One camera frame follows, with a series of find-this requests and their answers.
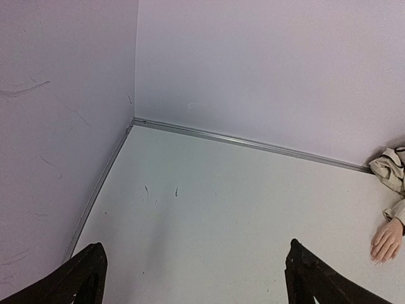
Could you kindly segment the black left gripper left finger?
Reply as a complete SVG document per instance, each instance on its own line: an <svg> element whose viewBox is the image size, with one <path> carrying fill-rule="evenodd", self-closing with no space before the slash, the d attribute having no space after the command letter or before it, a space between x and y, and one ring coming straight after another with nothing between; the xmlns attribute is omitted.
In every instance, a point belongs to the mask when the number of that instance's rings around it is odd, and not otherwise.
<svg viewBox="0 0 405 304"><path fill-rule="evenodd" d="M108 260L92 243L54 272L1 300L1 303L102 303Z"/></svg>

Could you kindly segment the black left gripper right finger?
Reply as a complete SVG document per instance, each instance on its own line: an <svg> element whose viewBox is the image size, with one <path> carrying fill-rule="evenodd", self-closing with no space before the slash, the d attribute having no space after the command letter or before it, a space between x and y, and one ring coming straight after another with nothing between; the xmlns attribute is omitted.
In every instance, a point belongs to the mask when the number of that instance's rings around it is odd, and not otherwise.
<svg viewBox="0 0 405 304"><path fill-rule="evenodd" d="M340 275L297 239L290 242L285 266L289 303L389 304L387 300Z"/></svg>

